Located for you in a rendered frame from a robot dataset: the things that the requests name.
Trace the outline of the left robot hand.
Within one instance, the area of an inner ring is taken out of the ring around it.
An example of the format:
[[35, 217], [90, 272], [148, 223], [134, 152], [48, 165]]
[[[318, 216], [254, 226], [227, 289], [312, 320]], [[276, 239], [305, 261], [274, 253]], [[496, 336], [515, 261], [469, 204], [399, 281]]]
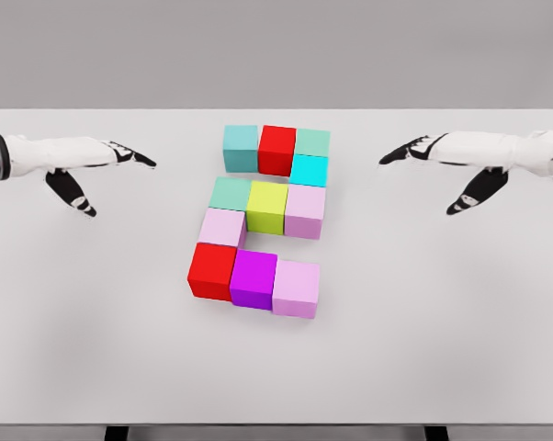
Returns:
[[71, 175], [78, 168], [97, 168], [135, 162], [155, 168], [157, 163], [146, 155], [115, 141], [90, 137], [54, 138], [42, 141], [46, 148], [45, 181], [68, 206], [94, 218], [96, 209]]

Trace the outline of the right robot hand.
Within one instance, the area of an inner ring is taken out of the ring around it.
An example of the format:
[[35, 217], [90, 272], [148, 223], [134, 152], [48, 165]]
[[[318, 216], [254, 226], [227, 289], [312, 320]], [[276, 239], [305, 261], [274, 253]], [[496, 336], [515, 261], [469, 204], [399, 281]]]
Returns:
[[514, 137], [483, 131], [451, 131], [441, 135], [423, 135], [384, 155], [387, 165], [407, 158], [435, 161], [455, 166], [476, 166], [480, 172], [467, 184], [446, 209], [452, 216], [482, 204], [509, 180], [513, 165]]

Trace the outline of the mint green cube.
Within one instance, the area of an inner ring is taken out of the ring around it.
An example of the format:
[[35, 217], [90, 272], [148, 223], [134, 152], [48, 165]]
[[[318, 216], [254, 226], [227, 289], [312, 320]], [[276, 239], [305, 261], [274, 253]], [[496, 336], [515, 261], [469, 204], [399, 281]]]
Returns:
[[328, 130], [297, 129], [295, 154], [328, 157], [330, 141]]
[[218, 176], [209, 206], [214, 209], [246, 211], [252, 181], [249, 179]]

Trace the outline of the cyan cube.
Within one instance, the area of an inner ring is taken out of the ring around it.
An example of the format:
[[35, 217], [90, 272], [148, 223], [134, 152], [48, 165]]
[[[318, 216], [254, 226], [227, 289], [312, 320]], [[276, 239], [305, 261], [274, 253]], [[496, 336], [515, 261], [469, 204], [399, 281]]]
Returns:
[[295, 154], [289, 183], [313, 187], [326, 187], [329, 159], [322, 156]]

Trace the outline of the teal cube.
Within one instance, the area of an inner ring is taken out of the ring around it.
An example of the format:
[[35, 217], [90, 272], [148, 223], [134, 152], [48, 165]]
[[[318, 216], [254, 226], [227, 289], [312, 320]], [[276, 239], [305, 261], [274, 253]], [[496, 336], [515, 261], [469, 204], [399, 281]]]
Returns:
[[228, 173], [258, 172], [258, 128], [255, 125], [226, 125], [222, 152]]

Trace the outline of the light pink cube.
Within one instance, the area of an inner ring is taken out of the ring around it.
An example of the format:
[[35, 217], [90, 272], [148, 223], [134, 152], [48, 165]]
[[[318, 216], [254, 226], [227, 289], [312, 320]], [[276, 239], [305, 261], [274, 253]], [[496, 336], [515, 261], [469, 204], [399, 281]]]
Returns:
[[243, 248], [246, 234], [243, 211], [208, 208], [197, 241]]
[[314, 319], [320, 293], [320, 266], [278, 259], [272, 296], [276, 315]]
[[326, 188], [290, 184], [285, 210], [284, 234], [318, 240], [322, 233]]

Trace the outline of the red cube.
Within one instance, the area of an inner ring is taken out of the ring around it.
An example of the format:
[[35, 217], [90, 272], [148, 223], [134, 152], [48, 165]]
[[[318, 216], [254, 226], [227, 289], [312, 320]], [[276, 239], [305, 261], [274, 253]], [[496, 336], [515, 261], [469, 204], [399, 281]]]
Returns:
[[258, 147], [260, 174], [290, 176], [296, 135], [295, 128], [264, 125]]
[[237, 249], [213, 243], [197, 243], [187, 282], [194, 297], [231, 302], [231, 274]]

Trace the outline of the yellow-green cube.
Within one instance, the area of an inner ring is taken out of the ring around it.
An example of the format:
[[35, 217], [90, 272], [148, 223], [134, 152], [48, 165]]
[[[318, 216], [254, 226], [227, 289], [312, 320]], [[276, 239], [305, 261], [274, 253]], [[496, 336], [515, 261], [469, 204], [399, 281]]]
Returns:
[[253, 181], [246, 206], [249, 232], [284, 234], [288, 184]]

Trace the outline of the magenta cube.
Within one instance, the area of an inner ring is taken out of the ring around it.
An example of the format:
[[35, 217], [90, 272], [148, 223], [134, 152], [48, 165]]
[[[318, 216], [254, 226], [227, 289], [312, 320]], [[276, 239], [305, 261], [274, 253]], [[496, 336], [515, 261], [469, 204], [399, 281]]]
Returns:
[[232, 304], [271, 311], [276, 269], [276, 254], [239, 249], [231, 274]]

